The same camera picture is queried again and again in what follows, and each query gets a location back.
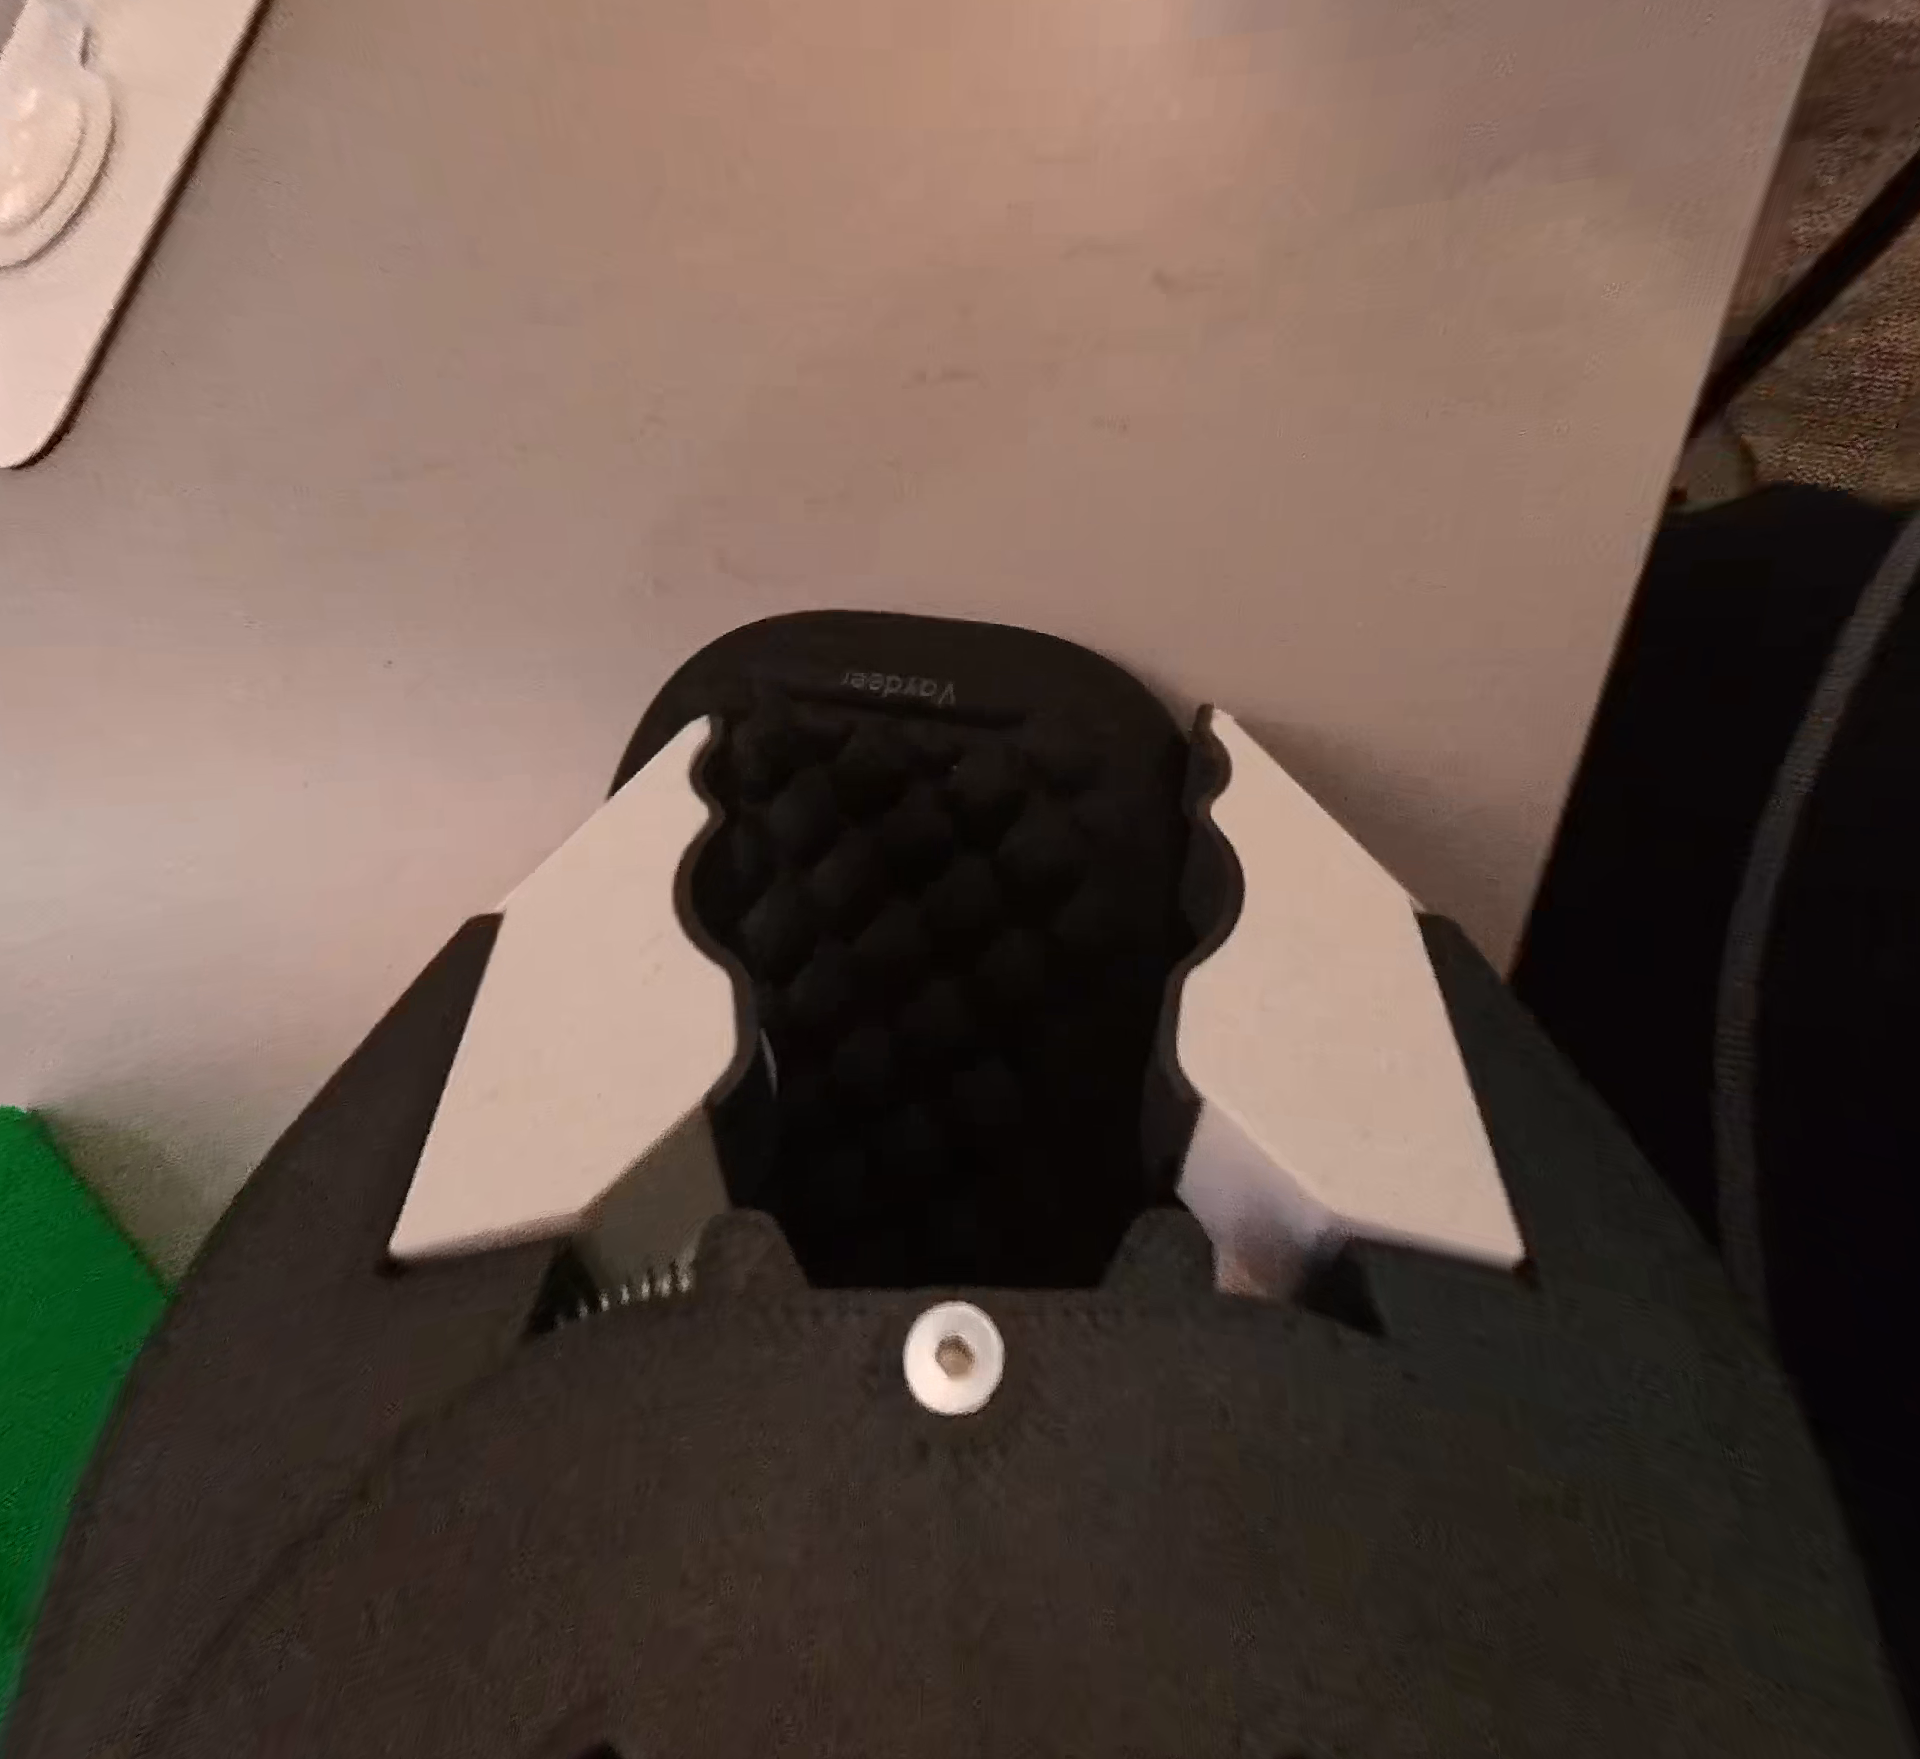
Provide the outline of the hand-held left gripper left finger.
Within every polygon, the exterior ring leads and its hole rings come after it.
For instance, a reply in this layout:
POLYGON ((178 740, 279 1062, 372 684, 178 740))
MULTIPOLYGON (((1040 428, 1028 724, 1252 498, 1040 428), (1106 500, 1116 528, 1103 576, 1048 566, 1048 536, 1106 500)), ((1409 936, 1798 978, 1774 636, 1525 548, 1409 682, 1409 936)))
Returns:
POLYGON ((573 1242, 688 1266, 730 1204, 711 1108, 755 1052, 745 986, 695 930, 717 830, 699 716, 500 904, 390 1256, 573 1242))

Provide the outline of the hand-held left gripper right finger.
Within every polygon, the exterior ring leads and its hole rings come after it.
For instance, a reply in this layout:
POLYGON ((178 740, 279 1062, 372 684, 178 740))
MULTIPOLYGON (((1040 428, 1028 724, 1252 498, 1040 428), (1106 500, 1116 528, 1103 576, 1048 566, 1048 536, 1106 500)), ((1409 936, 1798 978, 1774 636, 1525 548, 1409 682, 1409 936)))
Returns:
POLYGON ((1214 1286, 1284 1300, 1350 1246, 1515 1274, 1528 1250, 1416 898, 1231 714, 1193 736, 1224 898, 1172 990, 1195 1100, 1172 1190, 1214 1286))

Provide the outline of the black quilted wrist rest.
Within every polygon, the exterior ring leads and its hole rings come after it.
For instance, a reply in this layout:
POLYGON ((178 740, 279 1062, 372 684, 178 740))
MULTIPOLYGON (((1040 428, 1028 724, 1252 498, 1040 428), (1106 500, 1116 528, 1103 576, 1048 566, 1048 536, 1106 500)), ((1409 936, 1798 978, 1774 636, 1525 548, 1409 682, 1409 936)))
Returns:
POLYGON ((684 902, 751 1048, 711 1120, 730 1206, 822 1290, 1095 1288, 1172 1202, 1171 708, 1017 626, 793 614, 676 668, 613 786, 703 718, 684 902))

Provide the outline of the green plastic bin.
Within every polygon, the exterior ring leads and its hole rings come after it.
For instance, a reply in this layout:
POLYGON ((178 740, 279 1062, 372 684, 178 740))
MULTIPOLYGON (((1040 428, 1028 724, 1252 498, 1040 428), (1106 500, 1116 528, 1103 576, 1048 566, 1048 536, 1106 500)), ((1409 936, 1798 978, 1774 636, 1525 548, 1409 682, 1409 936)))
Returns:
POLYGON ((165 1282, 36 1116, 2 1110, 2 1704, 165 1282))

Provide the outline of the white lamp stand with base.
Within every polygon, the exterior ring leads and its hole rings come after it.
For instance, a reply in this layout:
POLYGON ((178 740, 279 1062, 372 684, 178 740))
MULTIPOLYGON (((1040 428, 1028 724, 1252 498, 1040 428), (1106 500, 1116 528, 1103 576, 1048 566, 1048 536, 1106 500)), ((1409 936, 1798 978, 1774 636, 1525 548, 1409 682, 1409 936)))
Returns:
POLYGON ((2 468, 69 428, 271 0, 18 0, 2 57, 2 468))

